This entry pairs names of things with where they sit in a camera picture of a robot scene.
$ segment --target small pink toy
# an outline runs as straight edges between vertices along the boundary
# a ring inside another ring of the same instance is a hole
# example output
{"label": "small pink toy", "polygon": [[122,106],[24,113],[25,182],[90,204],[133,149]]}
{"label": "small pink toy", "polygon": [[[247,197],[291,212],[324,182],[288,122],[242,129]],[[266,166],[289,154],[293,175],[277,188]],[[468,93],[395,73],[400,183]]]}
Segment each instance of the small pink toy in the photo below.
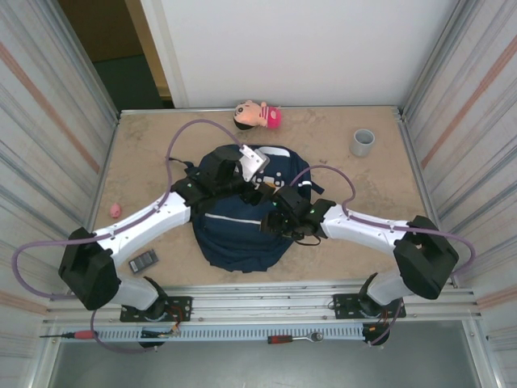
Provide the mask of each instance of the small pink toy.
{"label": "small pink toy", "polygon": [[264,102],[258,105],[250,99],[238,104],[233,115],[235,125],[242,131],[252,129],[258,125],[269,129],[276,129],[280,126],[281,120],[282,115],[278,108],[268,107]]}
{"label": "small pink toy", "polygon": [[110,207],[110,216],[112,218],[118,218],[118,217],[120,217],[120,214],[122,214],[122,208],[120,207],[120,205],[119,204],[113,204]]}

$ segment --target floor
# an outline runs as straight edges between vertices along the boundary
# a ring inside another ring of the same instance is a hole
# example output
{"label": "floor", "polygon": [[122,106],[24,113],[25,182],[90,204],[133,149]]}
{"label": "floor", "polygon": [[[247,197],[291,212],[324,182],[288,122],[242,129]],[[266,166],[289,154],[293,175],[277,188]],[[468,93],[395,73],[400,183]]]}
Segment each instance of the floor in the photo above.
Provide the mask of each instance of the floor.
{"label": "floor", "polygon": [[384,348],[360,341],[164,344],[119,355],[62,344],[52,388],[477,388],[460,322],[397,323]]}
{"label": "floor", "polygon": [[117,111],[168,108],[158,94],[144,55],[98,61],[94,67]]}
{"label": "floor", "polygon": [[[391,107],[284,109],[280,129],[245,132],[233,124],[233,112],[160,111],[122,116],[97,228],[114,222],[109,217],[113,203],[119,203],[123,217],[127,217],[163,193],[164,154],[169,141],[182,124],[199,118],[224,125],[245,143],[287,146],[309,164],[326,164],[345,171],[357,189],[350,206],[353,210],[402,220],[424,214]],[[348,142],[359,128],[371,129],[376,135],[376,144],[366,158],[356,158],[348,150]],[[197,124],[179,137],[172,154],[198,163],[206,153],[229,142],[218,129]],[[176,179],[184,176],[180,163],[173,163],[172,168]],[[326,189],[326,199],[339,202],[350,195],[346,182],[335,173],[314,171],[313,180]],[[211,267],[204,259],[190,224],[163,234],[141,251],[150,248],[156,251],[160,263],[144,275],[164,286],[354,279],[395,267],[393,257],[370,248],[343,240],[324,240],[319,247],[293,244],[267,272],[227,272]],[[127,264],[120,271],[131,273]]]}

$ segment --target gray cup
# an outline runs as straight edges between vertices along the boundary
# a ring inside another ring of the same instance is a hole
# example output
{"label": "gray cup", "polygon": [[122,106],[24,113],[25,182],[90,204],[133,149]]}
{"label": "gray cup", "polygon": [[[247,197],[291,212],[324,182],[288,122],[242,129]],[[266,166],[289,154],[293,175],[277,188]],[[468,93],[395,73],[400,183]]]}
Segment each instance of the gray cup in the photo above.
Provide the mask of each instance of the gray cup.
{"label": "gray cup", "polygon": [[368,129],[358,129],[350,142],[350,152],[355,156],[364,158],[370,153],[375,142],[375,135]]}

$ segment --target screwdriver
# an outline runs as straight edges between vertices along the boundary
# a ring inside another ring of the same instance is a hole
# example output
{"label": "screwdriver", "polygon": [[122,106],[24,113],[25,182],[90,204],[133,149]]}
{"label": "screwdriver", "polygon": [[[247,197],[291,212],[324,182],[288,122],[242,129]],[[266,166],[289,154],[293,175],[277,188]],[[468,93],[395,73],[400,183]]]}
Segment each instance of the screwdriver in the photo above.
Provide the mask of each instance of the screwdriver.
{"label": "screwdriver", "polygon": [[71,333],[58,334],[58,335],[40,335],[40,338],[50,338],[50,337],[61,337],[61,338],[74,338],[76,340],[92,340],[94,338],[94,332],[92,330],[81,330],[81,331],[73,331]]}

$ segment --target ratchet wrench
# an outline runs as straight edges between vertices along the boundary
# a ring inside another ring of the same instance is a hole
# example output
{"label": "ratchet wrench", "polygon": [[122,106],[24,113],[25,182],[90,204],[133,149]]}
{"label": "ratchet wrench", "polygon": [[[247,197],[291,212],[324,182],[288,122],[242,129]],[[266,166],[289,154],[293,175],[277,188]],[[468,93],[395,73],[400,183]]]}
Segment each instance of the ratchet wrench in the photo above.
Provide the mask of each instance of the ratchet wrench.
{"label": "ratchet wrench", "polygon": [[322,342],[323,334],[315,331],[306,336],[293,337],[292,335],[270,335],[267,337],[268,344],[288,344],[295,340],[308,340],[309,342]]}

